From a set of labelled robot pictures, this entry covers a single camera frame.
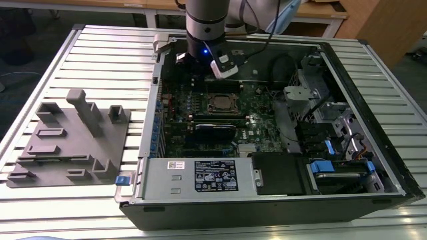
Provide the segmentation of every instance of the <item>motherboard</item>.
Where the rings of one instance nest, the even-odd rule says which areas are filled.
[[[166,156],[239,158],[251,152],[283,152],[274,100],[281,95],[257,83],[231,83],[219,92],[193,85],[163,88]]]

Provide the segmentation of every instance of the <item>electronic chip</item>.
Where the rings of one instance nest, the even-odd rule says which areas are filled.
[[[213,115],[239,115],[235,94],[210,94],[207,111]]]

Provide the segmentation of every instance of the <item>wooden table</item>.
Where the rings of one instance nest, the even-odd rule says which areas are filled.
[[[159,15],[186,15],[175,0],[0,0],[0,7],[145,14],[151,29],[158,28]],[[335,11],[329,3],[307,2],[301,6],[293,22],[327,25],[323,37],[334,38],[347,18],[349,14]]]

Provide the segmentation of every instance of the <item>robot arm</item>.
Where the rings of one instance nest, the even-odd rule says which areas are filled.
[[[245,22],[281,34],[301,3],[302,0],[187,0],[189,55],[202,65],[210,65],[218,79],[231,77],[239,66],[226,41],[226,22]]]

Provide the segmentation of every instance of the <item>black cable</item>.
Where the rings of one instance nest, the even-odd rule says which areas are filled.
[[[279,61],[282,58],[290,58],[290,59],[293,60],[293,62],[294,62],[294,65],[295,65],[295,71],[299,70],[299,64],[298,64],[295,58],[294,58],[290,54],[282,53],[282,54],[279,54],[278,56],[275,56],[275,57],[271,59],[271,61],[270,61],[270,63],[269,63],[269,66],[267,66],[267,72],[269,72],[269,79],[267,79],[267,81],[269,81],[269,85],[270,85],[270,86],[273,86],[274,83],[275,83],[275,66],[277,66],[278,61]]]
[[[350,147],[350,144],[353,143],[353,139],[357,137],[357,136],[361,136],[358,138],[358,140],[362,142],[362,140],[366,138],[361,133],[355,132],[351,136],[350,136],[350,139],[346,143],[346,146],[343,148],[343,152],[342,152],[342,157],[341,157],[341,162],[347,162],[346,161],[346,156],[347,156],[347,151],[349,151],[349,147]]]
[[[305,122],[306,119],[309,118],[309,116],[323,106],[323,104],[326,104],[327,100],[330,99],[330,97],[333,97],[333,93],[330,92],[329,95],[326,95],[321,101],[318,102],[318,104],[314,106],[313,109],[310,109],[310,111],[307,112],[307,114],[305,115],[305,117],[302,118],[302,121]]]
[[[279,22],[279,14],[281,14],[281,5],[282,5],[282,0],[278,1],[278,10],[277,10],[277,14],[275,14],[275,22],[274,22],[274,27],[273,27],[273,31],[270,34],[270,37],[267,39],[267,42],[265,44],[265,47],[262,48],[262,50],[253,52],[250,55],[246,56],[246,60],[249,60],[251,57],[254,57],[255,55],[261,54],[262,52],[265,52],[269,48],[270,42],[274,38],[275,35],[275,31],[277,31],[277,27],[278,27],[278,22]]]
[[[175,4],[181,10],[186,10],[186,4],[181,4],[179,0],[175,0]]]
[[[290,138],[289,136],[286,136],[285,133],[282,132],[281,128],[278,128],[278,131],[279,131],[279,133],[282,134],[282,136],[283,136],[287,140],[290,140],[290,141],[293,141],[293,142],[297,142],[297,143],[301,143],[301,141],[294,140],[293,138]]]
[[[250,31],[247,34],[251,35],[251,34],[257,34],[259,32],[259,30],[262,29],[262,25],[261,25],[261,20],[259,20],[259,17],[257,16],[257,13],[255,13],[255,10],[250,4],[250,1],[249,0],[245,0],[247,6],[249,6],[249,9],[251,10],[253,14],[254,14],[254,18],[255,18],[255,21],[257,21],[257,30],[255,31]]]

